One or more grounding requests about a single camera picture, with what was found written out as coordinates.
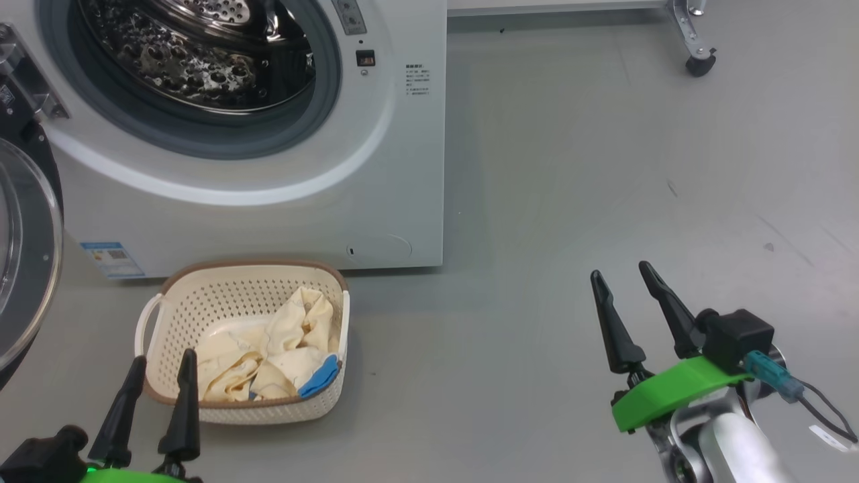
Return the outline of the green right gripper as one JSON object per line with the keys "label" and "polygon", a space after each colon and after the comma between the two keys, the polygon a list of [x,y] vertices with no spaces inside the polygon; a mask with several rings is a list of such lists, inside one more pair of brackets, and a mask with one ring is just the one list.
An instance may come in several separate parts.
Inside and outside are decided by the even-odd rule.
{"label": "green right gripper", "polygon": [[743,370],[730,374],[700,356],[705,334],[695,326],[695,317],[651,263],[640,261],[638,268],[648,293],[662,309],[674,339],[674,352],[681,361],[656,375],[644,370],[644,350],[629,336],[603,275],[592,271],[590,284],[609,369],[617,375],[629,374],[629,390],[611,403],[611,415],[620,432],[638,430],[694,400],[752,378]]}

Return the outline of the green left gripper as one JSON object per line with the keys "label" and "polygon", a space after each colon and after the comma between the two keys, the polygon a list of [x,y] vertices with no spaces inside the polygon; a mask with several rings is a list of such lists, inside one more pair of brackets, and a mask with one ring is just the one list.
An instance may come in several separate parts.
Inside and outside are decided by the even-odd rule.
{"label": "green left gripper", "polygon": [[[129,443],[138,398],[144,388],[147,361],[144,356],[132,361],[125,382],[115,395],[110,410],[99,428],[88,458],[101,464],[91,466],[81,482],[195,482],[180,466],[160,466],[148,472],[129,470],[132,453]],[[183,464],[197,459],[201,452],[199,393],[197,392],[197,354],[185,350],[177,376],[180,391],[168,431],[158,444],[166,464]]]}

